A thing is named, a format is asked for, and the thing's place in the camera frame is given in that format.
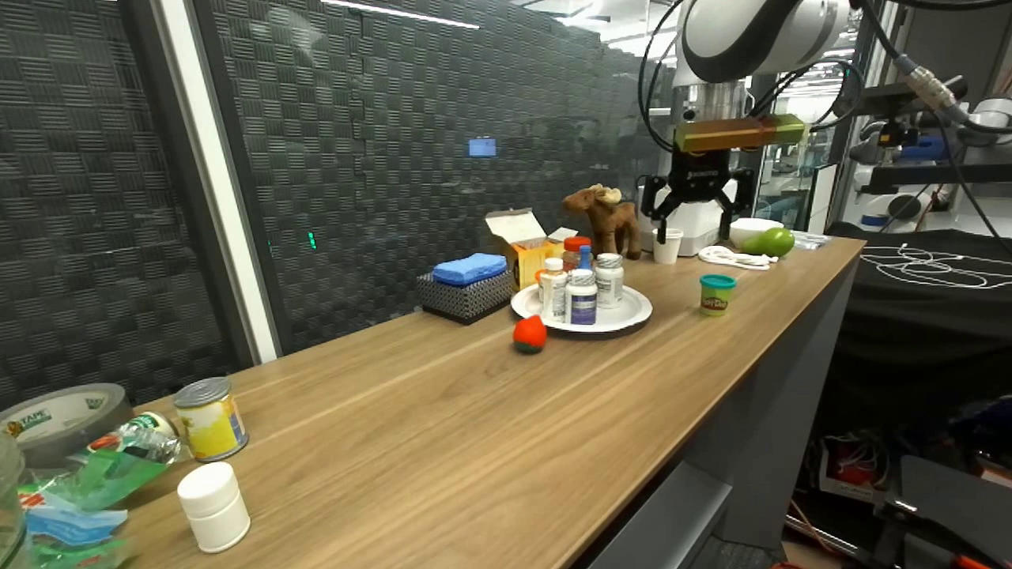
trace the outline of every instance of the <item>cable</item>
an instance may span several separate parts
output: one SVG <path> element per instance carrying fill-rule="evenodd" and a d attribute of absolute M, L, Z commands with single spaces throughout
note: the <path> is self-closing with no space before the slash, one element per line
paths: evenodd
<path fill-rule="evenodd" d="M 814 68 L 789 70 L 785 76 L 778 76 L 778 78 L 768 85 L 768 91 L 763 91 L 763 94 L 756 100 L 756 107 L 751 112 L 751 119 L 768 114 L 768 107 L 778 103 L 778 94 L 785 94 L 805 70 L 814 70 Z"/>
<path fill-rule="evenodd" d="M 915 7 L 915 9 L 940 9 L 940 14 L 970 14 L 970 9 L 990 9 L 990 7 L 1012 7 L 1012 0 L 978 0 L 978 4 L 894 0 L 894 4 Z"/>
<path fill-rule="evenodd" d="M 865 25 L 872 29 L 872 34 L 879 37 L 882 50 L 891 57 L 891 60 L 901 60 L 906 53 L 898 53 L 898 48 L 889 43 L 887 29 L 879 25 L 879 14 L 865 4 L 864 7 L 865 14 Z"/>
<path fill-rule="evenodd" d="M 831 126 L 839 126 L 841 122 L 847 122 L 847 119 L 856 114 L 856 105 L 853 105 L 853 107 L 847 107 L 844 114 L 839 114 L 836 122 L 823 124 L 823 122 L 841 105 L 844 88 L 847 88 L 847 74 L 851 74 L 851 78 L 856 84 L 856 94 L 864 91 L 864 76 L 861 76 L 861 70 L 856 70 L 851 60 L 836 60 L 836 63 L 844 70 L 841 91 L 831 100 L 831 105 L 824 107 L 824 114 L 816 119 L 816 124 L 809 126 L 814 134 L 831 129 Z"/>
<path fill-rule="evenodd" d="M 970 185 L 964 182 L 960 162 L 956 160 L 956 150 L 951 150 L 951 140 L 949 140 L 945 124 L 940 126 L 940 134 L 942 134 L 945 160 L 949 160 L 949 165 L 951 165 L 951 172 L 956 172 L 956 185 L 958 185 L 960 193 L 970 201 L 970 205 L 973 205 L 973 212 L 980 217 L 980 221 L 984 221 L 984 228 L 990 231 L 990 237 L 993 237 L 1003 250 L 1012 250 L 1012 248 L 1003 242 L 1003 233 L 993 228 L 993 221 L 986 219 L 986 212 L 980 209 Z"/>
<path fill-rule="evenodd" d="M 932 114 L 942 114 L 949 119 L 951 124 L 960 124 L 967 129 L 978 129 L 978 134 L 1012 134 L 1012 126 L 984 126 L 984 124 L 973 124 L 958 105 L 956 105 L 956 94 L 949 91 L 949 85 L 942 78 L 937 78 L 937 74 L 930 74 L 928 68 L 921 68 L 915 57 L 901 53 L 887 29 L 879 25 L 879 17 L 872 14 L 872 7 L 864 7 L 865 9 L 865 19 L 872 34 L 879 37 L 882 50 L 894 60 L 894 68 L 901 74 L 907 74 L 907 85 L 915 88 L 915 94 L 932 112 Z"/>
<path fill-rule="evenodd" d="M 656 43 L 659 43 L 664 24 L 669 19 L 669 14 L 673 14 L 679 4 L 684 4 L 684 0 L 673 0 L 673 4 L 664 9 L 664 17 L 659 19 L 653 37 L 645 43 L 645 50 L 642 50 L 642 57 L 638 57 L 638 74 L 636 74 L 636 105 L 638 105 L 642 126 L 648 129 L 648 137 L 653 137 L 664 152 L 669 152 L 673 143 L 666 143 L 666 140 L 656 129 L 653 112 L 648 112 L 653 91 L 642 91 L 642 78 L 645 78 L 645 63 L 648 63 L 648 57 L 653 57 Z"/>

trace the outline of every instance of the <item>ceiling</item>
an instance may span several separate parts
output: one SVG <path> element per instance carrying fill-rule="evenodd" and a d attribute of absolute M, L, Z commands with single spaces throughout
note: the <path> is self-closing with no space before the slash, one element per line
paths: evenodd
<path fill-rule="evenodd" d="M 511 7 L 548 14 L 572 29 L 589 29 L 612 50 L 642 57 L 659 19 L 669 0 L 510 0 Z M 673 43 L 678 14 L 656 37 L 653 60 L 659 60 Z"/>

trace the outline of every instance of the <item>wooden countertop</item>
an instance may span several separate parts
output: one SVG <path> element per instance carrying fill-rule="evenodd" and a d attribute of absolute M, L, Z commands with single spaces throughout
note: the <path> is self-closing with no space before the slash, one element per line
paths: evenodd
<path fill-rule="evenodd" d="M 129 501 L 132 565 L 562 565 L 856 254 L 831 242 L 772 273 L 728 268 L 741 294 L 715 320 L 697 312 L 715 266 L 628 262 L 656 316 L 553 337 L 534 358 L 511 350 L 510 310 L 475 326 L 411 312 L 234 372 L 254 533 L 195 552 L 174 496 L 188 462 Z"/>

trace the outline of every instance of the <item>white plate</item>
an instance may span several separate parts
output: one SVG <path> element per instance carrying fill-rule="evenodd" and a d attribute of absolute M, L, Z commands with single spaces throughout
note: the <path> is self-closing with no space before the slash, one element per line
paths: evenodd
<path fill-rule="evenodd" d="M 510 307 L 522 320 L 540 312 L 538 284 L 511 294 Z M 598 323 L 591 323 L 591 326 L 572 326 L 556 316 L 540 316 L 540 320 L 548 329 L 559 329 L 559 333 L 606 337 L 606 333 L 633 329 L 633 326 L 645 323 L 653 312 L 656 312 L 656 303 L 648 297 L 642 297 L 636 288 L 626 288 L 624 303 L 612 310 L 598 310 Z"/>

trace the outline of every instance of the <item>stuffed toy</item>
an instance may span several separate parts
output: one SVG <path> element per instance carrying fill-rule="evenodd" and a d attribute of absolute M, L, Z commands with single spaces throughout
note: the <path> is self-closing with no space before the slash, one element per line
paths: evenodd
<path fill-rule="evenodd" d="M 595 254 L 636 257 L 636 202 L 624 202 L 618 186 L 584 186 L 562 201 L 568 212 L 589 217 Z"/>

